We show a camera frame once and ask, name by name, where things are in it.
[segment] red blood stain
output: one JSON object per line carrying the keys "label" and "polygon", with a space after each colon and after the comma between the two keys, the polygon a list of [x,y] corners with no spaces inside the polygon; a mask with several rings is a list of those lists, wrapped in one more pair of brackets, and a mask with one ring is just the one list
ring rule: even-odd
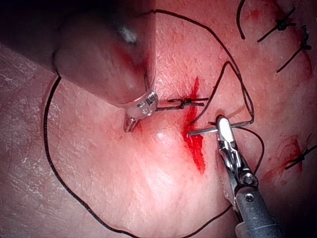
{"label": "red blood stain", "polygon": [[[190,95],[190,98],[197,98],[197,91],[199,89],[199,79],[198,77],[195,79],[195,85]],[[186,148],[190,151],[193,156],[194,163],[201,174],[205,172],[206,165],[204,162],[204,157],[202,154],[202,146],[203,146],[203,137],[201,135],[196,136],[187,136],[187,132],[189,130],[193,130],[194,126],[189,125],[191,121],[195,119],[197,116],[197,107],[189,107],[186,112],[184,118],[184,127],[182,131],[183,139],[186,145]]]}
{"label": "red blood stain", "polygon": [[[302,154],[296,136],[291,136],[281,142],[276,152],[277,156],[268,159],[268,166],[272,169],[263,176],[264,182],[271,183],[274,178],[280,178],[285,172],[285,167]],[[292,169],[296,174],[300,174],[302,162]]]}

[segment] skin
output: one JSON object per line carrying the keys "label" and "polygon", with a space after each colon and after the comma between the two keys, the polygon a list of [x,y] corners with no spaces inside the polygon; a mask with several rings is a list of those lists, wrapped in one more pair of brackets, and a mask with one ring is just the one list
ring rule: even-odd
{"label": "skin", "polygon": [[[257,173],[270,212],[286,233],[309,229],[316,211],[316,152],[284,170],[287,162],[317,144],[316,61],[313,49],[300,52],[300,30],[275,31],[257,40],[297,4],[293,22],[309,24],[309,3],[246,1],[241,12],[242,40],[236,26],[239,1],[158,1],[157,8],[195,19],[216,32],[233,55],[254,102],[255,122],[248,128],[264,141]],[[157,76],[161,105],[191,95],[208,97],[227,54],[207,31],[157,14]],[[314,48],[315,41],[309,44]],[[56,75],[24,56],[0,47],[1,209],[2,237],[126,237],[103,227],[59,183],[46,159],[42,123],[45,103]],[[122,130],[124,110],[62,80],[49,113],[52,161],[67,186],[110,227],[139,237],[183,237],[226,209],[217,171],[216,137],[204,135],[206,170],[200,173],[181,131],[189,109],[155,113],[132,134]],[[219,114],[231,122],[249,120],[239,83],[227,68],[212,104],[195,128]],[[253,135],[234,130],[239,149],[251,168],[261,154]],[[233,237],[232,210],[193,237]]]}

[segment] bleeding incision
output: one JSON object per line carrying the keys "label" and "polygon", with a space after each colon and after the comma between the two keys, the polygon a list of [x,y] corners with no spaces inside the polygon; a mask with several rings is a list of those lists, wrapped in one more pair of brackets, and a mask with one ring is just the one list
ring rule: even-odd
{"label": "bleeding incision", "polygon": [[[198,98],[197,91],[199,89],[199,79],[195,79],[195,85],[190,95],[190,98]],[[187,132],[194,129],[193,125],[190,125],[197,116],[197,107],[189,107],[184,116],[184,127],[182,135],[184,138],[185,146],[192,154],[194,163],[201,174],[205,172],[205,162],[202,154],[203,137],[201,135],[187,136]]]}

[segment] blood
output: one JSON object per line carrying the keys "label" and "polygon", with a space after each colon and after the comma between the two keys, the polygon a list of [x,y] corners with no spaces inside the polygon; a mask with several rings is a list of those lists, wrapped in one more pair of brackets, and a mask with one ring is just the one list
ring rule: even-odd
{"label": "blood", "polygon": [[[280,178],[285,172],[285,167],[302,154],[296,136],[291,136],[281,142],[276,153],[276,157],[268,159],[268,163],[272,169],[263,176],[263,181],[266,183],[271,183],[276,177]],[[302,169],[302,162],[292,168],[296,174],[300,174]]]}
{"label": "blood", "polygon": [[[198,98],[198,89],[199,89],[199,79],[196,77],[195,85],[190,95],[190,98]],[[190,125],[190,122],[195,119],[197,116],[197,107],[189,107],[187,109],[184,116],[184,126],[183,126],[183,139],[185,142],[186,148],[192,154],[194,163],[201,174],[204,174],[206,165],[204,162],[204,157],[202,154],[202,146],[203,146],[203,137],[201,135],[196,136],[187,136],[187,132],[189,130],[193,130],[194,126]]]}

